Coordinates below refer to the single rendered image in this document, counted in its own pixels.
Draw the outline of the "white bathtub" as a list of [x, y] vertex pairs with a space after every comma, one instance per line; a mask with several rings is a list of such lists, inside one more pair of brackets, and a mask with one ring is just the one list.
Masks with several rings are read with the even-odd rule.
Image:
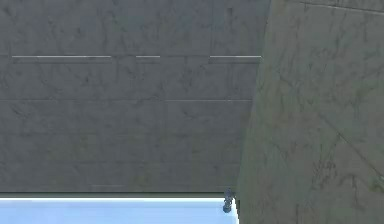
[[222, 199], [4, 198], [0, 224], [240, 224]]

